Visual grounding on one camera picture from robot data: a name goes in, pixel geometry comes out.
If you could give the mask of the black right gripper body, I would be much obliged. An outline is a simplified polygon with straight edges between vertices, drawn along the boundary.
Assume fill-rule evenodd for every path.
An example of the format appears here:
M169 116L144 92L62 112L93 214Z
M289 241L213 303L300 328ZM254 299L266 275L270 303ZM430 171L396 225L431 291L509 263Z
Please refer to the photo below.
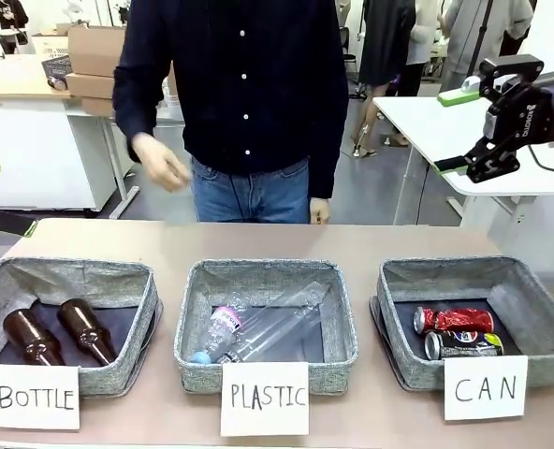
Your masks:
M484 139L502 146L526 146L554 140L554 74L534 82L520 77L509 80L500 92L485 88L490 101L484 124Z

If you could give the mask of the person's left hand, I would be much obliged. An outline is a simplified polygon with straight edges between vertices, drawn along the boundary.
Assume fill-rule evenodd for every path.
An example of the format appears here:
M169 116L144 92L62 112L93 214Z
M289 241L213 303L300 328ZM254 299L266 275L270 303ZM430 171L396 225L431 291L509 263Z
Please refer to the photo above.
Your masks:
M310 223L326 225L330 219L329 201L324 198L312 197L309 202Z

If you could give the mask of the person's right hand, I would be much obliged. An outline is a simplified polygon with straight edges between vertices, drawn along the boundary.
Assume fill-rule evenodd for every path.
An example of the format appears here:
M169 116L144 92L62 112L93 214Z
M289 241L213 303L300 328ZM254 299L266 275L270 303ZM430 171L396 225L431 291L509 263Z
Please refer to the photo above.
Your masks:
M191 172L164 143L149 134L138 133L132 148L149 178L168 192L187 187Z

